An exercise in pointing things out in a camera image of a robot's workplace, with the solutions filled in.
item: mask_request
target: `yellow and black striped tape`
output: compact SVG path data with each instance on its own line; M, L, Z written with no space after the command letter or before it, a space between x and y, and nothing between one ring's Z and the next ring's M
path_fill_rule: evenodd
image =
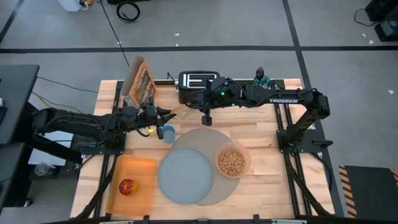
M392 175L394 176L394 179L397 182L397 187L398 187L398 172L396 170L394 170L394 169L390 169L390 170L392 172Z
M356 218L356 209L354 203L353 193L351 192L351 186L349 184L349 178L347 170L344 166L339 166L338 171L340 173L341 183L343 184L344 198L346 199L348 216L350 218Z

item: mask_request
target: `wooden tabletop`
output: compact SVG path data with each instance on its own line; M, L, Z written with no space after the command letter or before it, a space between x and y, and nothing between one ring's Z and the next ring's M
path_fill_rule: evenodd
M286 89L301 88L299 79L285 79L284 81ZM102 115L112 112L116 83L116 80L101 82L94 114ZM179 105L174 86L158 86L158 89L159 94L155 99L157 106L172 109ZM296 122L305 112L305 108L301 105L291 105L290 110L293 122ZM286 127L284 110L281 111ZM189 130L205 128L201 124L202 115L201 112L196 111L185 119L169 121L177 131L177 138ZM250 150L252 164L248 174L241 178L236 190L226 200L206 206L174 203L162 194L155 183L154 204L152 211L148 214L150 219L251 219L254 214L259 214L260 218L293 218L285 163L279 152L275 134L277 121L274 105L251 109L238 107L215 109L211 111L211 116L213 125L209 128L221 131ZM154 158L159 164L169 152L170 146L157 139L156 134L143 138L138 133L131 132L127 134L124 153L136 157ZM326 210L334 213L322 163L309 154L301 154L301 160L307 187ZM78 215L96 192L102 161L103 156L95 156L82 168L71 217ZM297 186L296 189L300 212L304 214L302 196ZM105 214L107 198L108 190L104 193L101 215ZM142 217L112 214L112 219L142 220Z

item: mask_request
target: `white bottle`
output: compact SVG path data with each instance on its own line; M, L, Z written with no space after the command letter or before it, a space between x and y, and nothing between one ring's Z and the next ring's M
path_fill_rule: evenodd
M79 0L58 0L58 2L68 12L77 12L80 9Z

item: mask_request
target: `gray floor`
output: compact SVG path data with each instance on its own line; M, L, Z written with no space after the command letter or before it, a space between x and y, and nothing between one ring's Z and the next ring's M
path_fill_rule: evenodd
M354 11L369 1L289 0L301 46L397 45L380 42L372 27L353 22ZM16 2L0 2L0 29ZM141 17L125 24L116 17L115 7L105 4L124 47L293 46L280 0L151 0L138 5ZM358 19L370 23L363 12ZM100 4L67 13L57 1L48 0L25 0L0 43L0 49L94 47L118 47ZM182 70L216 70L233 78L252 78L258 66L271 78L302 77L294 51L128 52L126 57L131 60L137 54L147 58L155 78ZM330 99L331 116L322 123L326 138L335 142L329 148L335 173L338 165L398 169L393 141L398 127L394 114L398 109L398 52L304 52L303 56L312 86ZM26 63L39 64L41 77L91 90L98 89L100 80L123 79L127 73L120 52L0 54L0 64ZM43 80L37 80L34 90L85 113L95 106L94 94ZM34 96L30 102L44 108ZM34 182L30 193L37 198L34 206L4 209L0 223L66 220L76 182L51 181ZM54 202L56 208L48 206Z

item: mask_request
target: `orange plastic container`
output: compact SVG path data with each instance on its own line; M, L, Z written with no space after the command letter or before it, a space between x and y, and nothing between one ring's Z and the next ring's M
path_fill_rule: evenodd
M125 215L148 215L154 197L156 164L154 159L119 156L113 174L105 211ZM137 191L123 195L119 184L131 179L138 184Z
M237 176L230 176L230 175L226 175L223 173L223 171L221 171L219 164L218 164L218 158L220 157L221 153L227 149L235 149L238 150L239 152L242 153L243 159L244 159L244 167L243 167L243 172L241 175L237 175ZM244 147L242 144L237 143L237 142L227 142L222 144L219 148L218 151L216 153L216 166L217 169L220 173L222 173L224 176L229 177L229 178L240 178L243 177L250 169L250 165L251 165L251 157L250 157L250 152L248 149L246 149L246 147Z

